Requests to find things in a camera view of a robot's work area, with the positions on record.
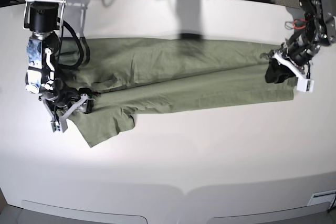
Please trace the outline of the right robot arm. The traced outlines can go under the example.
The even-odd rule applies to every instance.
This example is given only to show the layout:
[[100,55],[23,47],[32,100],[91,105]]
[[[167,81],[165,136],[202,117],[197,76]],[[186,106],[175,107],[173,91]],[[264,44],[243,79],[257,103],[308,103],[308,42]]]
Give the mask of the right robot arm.
[[[93,93],[88,88],[72,88],[62,78],[62,70],[77,69],[84,49],[73,28],[64,20],[67,0],[25,0],[23,28],[31,31],[26,54],[28,69],[25,88],[37,94],[51,116],[54,132],[64,132],[74,112],[91,113]],[[73,65],[59,62],[64,29],[72,35],[79,51]]]

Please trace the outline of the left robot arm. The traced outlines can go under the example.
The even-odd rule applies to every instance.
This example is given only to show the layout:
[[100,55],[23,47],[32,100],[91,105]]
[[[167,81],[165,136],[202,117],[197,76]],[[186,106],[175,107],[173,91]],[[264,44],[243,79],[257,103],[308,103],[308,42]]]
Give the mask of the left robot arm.
[[300,75],[308,79],[313,57],[321,47],[335,43],[331,0],[299,0],[299,5],[304,11],[304,18],[292,22],[294,34],[279,49],[267,54],[267,83],[283,83]]

